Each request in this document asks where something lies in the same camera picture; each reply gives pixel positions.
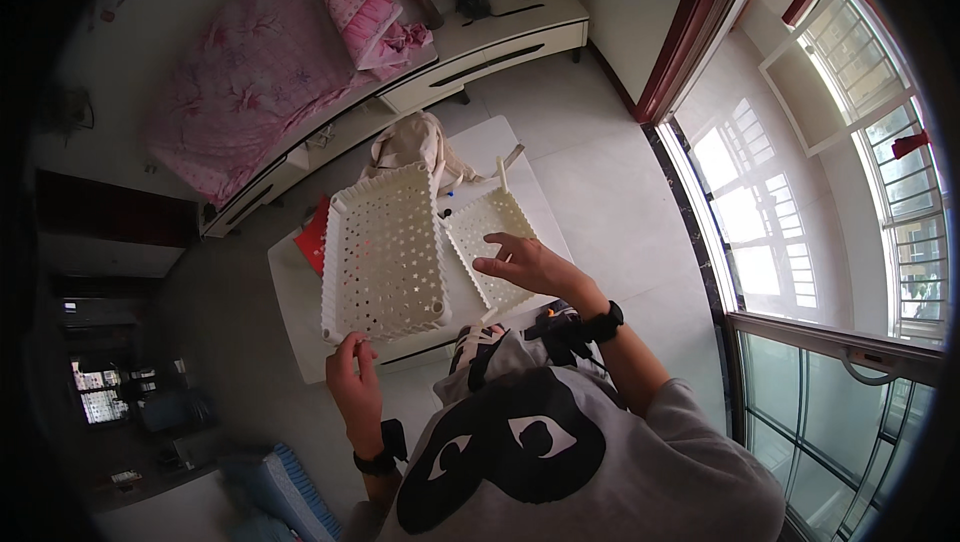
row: hand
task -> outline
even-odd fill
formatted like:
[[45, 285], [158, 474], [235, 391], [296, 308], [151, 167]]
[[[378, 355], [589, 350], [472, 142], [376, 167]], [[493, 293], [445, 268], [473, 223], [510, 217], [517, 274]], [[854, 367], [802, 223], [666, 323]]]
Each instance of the hand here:
[[[354, 357], [360, 375], [354, 374]], [[383, 451], [383, 395], [374, 371], [377, 357], [365, 334], [351, 332], [337, 351], [326, 358], [326, 385], [343, 416], [346, 437], [357, 457], [364, 461], [371, 461]]]
[[610, 309], [610, 303], [589, 275], [538, 239], [498, 232], [486, 234], [483, 240], [500, 245], [500, 250], [492, 259], [474, 259], [477, 272], [505, 279], [532, 293], [562, 298], [585, 320]]

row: black graphic print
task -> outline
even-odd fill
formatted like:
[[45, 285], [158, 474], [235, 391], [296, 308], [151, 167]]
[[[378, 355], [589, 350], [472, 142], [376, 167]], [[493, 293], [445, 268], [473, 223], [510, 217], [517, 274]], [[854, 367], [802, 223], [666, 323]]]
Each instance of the black graphic print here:
[[483, 480], [522, 503], [563, 500], [603, 462], [603, 432], [549, 367], [485, 385], [442, 416], [396, 496], [407, 534], [443, 523]]

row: person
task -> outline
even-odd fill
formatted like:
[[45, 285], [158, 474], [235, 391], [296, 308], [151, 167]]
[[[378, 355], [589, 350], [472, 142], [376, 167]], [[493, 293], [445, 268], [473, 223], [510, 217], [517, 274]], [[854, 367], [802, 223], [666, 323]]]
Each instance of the person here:
[[[498, 328], [486, 352], [460, 360], [434, 386], [443, 409], [404, 476], [381, 433], [378, 354], [348, 335], [326, 381], [368, 500], [342, 540], [776, 540], [786, 508], [774, 476], [709, 424], [594, 279], [536, 239], [484, 240], [500, 248], [474, 270], [557, 296], [579, 316], [534, 335]], [[578, 336], [598, 343], [613, 385]], [[572, 360], [549, 350], [557, 340]]]

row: glass door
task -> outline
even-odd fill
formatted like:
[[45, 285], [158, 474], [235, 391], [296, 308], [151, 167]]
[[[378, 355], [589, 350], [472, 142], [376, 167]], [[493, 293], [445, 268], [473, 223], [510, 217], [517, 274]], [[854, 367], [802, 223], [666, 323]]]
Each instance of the glass door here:
[[744, 446], [783, 488], [811, 540], [858, 540], [920, 438], [940, 354], [892, 338], [735, 312]]

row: white plastic shelf panel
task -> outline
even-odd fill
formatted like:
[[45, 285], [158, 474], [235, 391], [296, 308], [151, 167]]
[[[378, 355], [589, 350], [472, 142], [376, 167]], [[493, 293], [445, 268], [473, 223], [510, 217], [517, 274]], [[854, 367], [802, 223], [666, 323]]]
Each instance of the white plastic shelf panel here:
[[437, 201], [424, 163], [342, 189], [330, 200], [323, 339], [392, 342], [450, 321]]
[[451, 214], [445, 225], [447, 236], [477, 292], [483, 297], [486, 308], [496, 309], [496, 314], [503, 316], [534, 296], [506, 280], [474, 270], [475, 258], [495, 257], [500, 248], [498, 244], [484, 241], [487, 234], [506, 232], [521, 238], [537, 236], [513, 194], [504, 188], [494, 189]]

